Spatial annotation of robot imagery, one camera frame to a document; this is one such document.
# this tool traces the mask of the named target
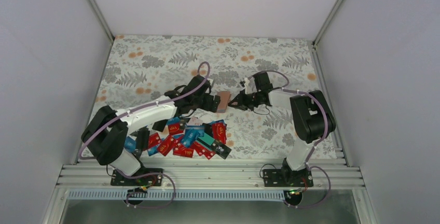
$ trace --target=floral tablecloth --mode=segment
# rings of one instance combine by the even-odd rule
[[[305,39],[237,38],[205,36],[116,36],[104,72],[92,116],[108,104],[113,109],[139,105],[187,84],[197,74],[202,61],[211,65],[213,92],[230,91],[235,97],[239,81],[257,71],[272,69],[290,79],[291,89],[303,91],[318,88],[310,52]],[[274,86],[284,84],[277,74],[270,74]],[[295,133],[292,112],[269,107],[269,115],[227,108],[216,114],[197,110],[194,116],[211,122],[224,119],[227,123],[227,145],[232,149],[228,158],[284,158],[295,142],[302,142]],[[265,114],[260,106],[255,110]],[[165,129],[160,136],[166,137]],[[91,156],[88,150],[84,155]],[[329,137],[318,145],[312,158],[336,158]]]

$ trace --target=pile of cards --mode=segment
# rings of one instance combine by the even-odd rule
[[[192,158],[194,152],[211,159],[219,155],[226,159],[231,149],[226,146],[226,123],[224,120],[203,123],[192,118],[172,118],[167,122],[169,135],[161,139],[158,133],[149,137],[147,152],[149,156],[161,153]]]

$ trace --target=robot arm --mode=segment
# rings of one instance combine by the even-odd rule
[[[204,77],[197,75],[188,85],[182,87],[182,92],[175,89],[152,102],[142,104],[150,105],[149,107],[136,106],[118,110],[113,110],[110,106],[100,108],[84,130],[82,141],[86,142],[102,126],[119,116],[119,119],[100,132],[87,147],[100,165],[111,165],[125,175],[134,175],[143,165],[124,149],[128,134],[147,125],[152,125],[154,130],[163,131],[168,119],[197,108],[213,112],[217,110],[219,96],[206,93],[208,90],[210,92],[211,82]]]
[[[292,94],[283,91],[282,88],[274,88],[267,72],[256,73],[253,77],[257,91],[249,92],[247,88],[249,81],[245,80],[241,83],[244,86],[243,90],[229,103],[229,106],[241,110],[253,110],[258,105],[266,104],[292,111],[295,131],[298,137],[303,140],[303,142],[295,142],[281,168],[284,182],[287,185],[292,185],[301,177],[307,178],[306,162],[310,158],[314,146],[317,145],[317,139],[324,135],[324,118],[327,119],[326,137],[335,130],[335,119],[321,91],[315,90],[309,94],[322,106],[324,114],[309,96]]]
[[[156,101],[169,100],[167,96],[161,96]],[[134,113],[130,111],[136,107],[112,110],[109,106],[101,107],[81,136],[86,141],[96,130],[109,120],[128,113],[117,120],[107,130],[100,133],[89,145],[90,152],[96,157],[100,165],[111,165],[126,175],[133,175],[141,167],[141,162],[131,153],[124,149],[124,143],[128,134],[153,124],[160,120],[168,120],[174,117],[177,107],[171,101],[166,104],[146,107]]]

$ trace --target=red card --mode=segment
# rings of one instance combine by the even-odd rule
[[[203,145],[199,144],[197,141],[195,141],[191,145],[190,148],[193,148],[197,152],[197,154],[199,156],[204,155],[208,160],[211,159],[215,155],[215,152],[206,149],[206,147],[204,147]]]
[[[175,124],[169,124],[168,125],[168,132],[171,135],[176,135],[176,134],[183,133],[183,130],[180,130],[180,123],[175,123]]]
[[[178,143],[180,143],[180,141],[182,141],[182,139],[183,139],[183,135],[181,135],[181,136],[178,137],[178,138],[175,138],[175,139],[174,139],[174,146],[177,145]]]
[[[156,146],[156,145],[160,144],[160,142],[162,142],[162,140],[160,139],[159,134],[156,132],[155,134],[151,135],[148,138],[148,147],[147,147],[147,149],[150,149],[153,146]]]
[[[223,123],[212,124],[212,135],[214,139],[219,140],[226,145],[226,127]]]
[[[186,148],[181,143],[177,143],[173,149],[173,155],[192,158],[194,150],[190,148]]]
[[[174,147],[175,145],[175,139],[169,135],[167,138],[165,138],[165,140],[159,145],[159,147],[157,147],[157,150],[164,156],[166,156],[170,150]]]

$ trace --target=white wall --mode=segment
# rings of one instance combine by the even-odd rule
[[[86,0],[0,0],[1,223],[41,223],[109,48]]]
[[[113,34],[314,39],[336,0],[96,0]]]
[[[440,219],[440,0],[346,0],[319,56],[380,223]]]

